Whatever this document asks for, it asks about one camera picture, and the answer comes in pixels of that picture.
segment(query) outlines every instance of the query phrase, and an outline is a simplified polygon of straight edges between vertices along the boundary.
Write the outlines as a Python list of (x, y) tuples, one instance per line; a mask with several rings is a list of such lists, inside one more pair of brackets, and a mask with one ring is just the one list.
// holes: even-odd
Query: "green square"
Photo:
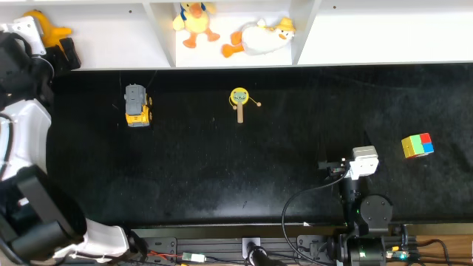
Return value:
[(423, 145), (420, 135), (411, 136), (411, 143), (415, 154), (423, 154)]

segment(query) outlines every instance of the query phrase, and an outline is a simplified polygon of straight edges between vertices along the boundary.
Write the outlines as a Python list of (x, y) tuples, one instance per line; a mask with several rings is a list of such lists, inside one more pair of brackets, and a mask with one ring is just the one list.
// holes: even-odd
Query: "yellow cube face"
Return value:
[(406, 137), (401, 142), (402, 142), (402, 149), (404, 150), (404, 156), (406, 156), (406, 158), (414, 156), (415, 152), (414, 152), (414, 146), (412, 145), (411, 137)]

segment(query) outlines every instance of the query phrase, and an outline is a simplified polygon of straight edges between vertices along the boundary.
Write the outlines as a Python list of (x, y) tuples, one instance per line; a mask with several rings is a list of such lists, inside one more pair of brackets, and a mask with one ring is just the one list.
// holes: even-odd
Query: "yellow hat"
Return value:
[(290, 18), (282, 18), (281, 23), (276, 26), (277, 29), (286, 30), (286, 31), (296, 31), (293, 26), (293, 21)]

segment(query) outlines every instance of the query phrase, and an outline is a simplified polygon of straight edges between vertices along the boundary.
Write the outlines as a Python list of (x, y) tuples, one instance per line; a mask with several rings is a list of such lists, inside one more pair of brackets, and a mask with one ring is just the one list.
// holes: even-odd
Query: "black table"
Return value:
[[(366, 135), (380, 159), (367, 183), (393, 222), (471, 222), (472, 76), (471, 64), (74, 72), (53, 87), (48, 174), (106, 224), (277, 223), (321, 184), (321, 137), (338, 157)], [(130, 83), (149, 87), (152, 129), (126, 126)], [(238, 86), (262, 102), (243, 124), (228, 103)], [(424, 132), (435, 153), (405, 159), (401, 139)], [(288, 222), (339, 224), (337, 199), (301, 197)]]

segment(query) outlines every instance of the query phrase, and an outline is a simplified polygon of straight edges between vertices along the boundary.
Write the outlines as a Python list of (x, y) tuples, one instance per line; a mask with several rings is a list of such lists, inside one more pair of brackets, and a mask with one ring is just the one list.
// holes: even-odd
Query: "rubik's cube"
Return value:
[(402, 140), (402, 148), (406, 158), (425, 156), (434, 152), (429, 133), (406, 137)]

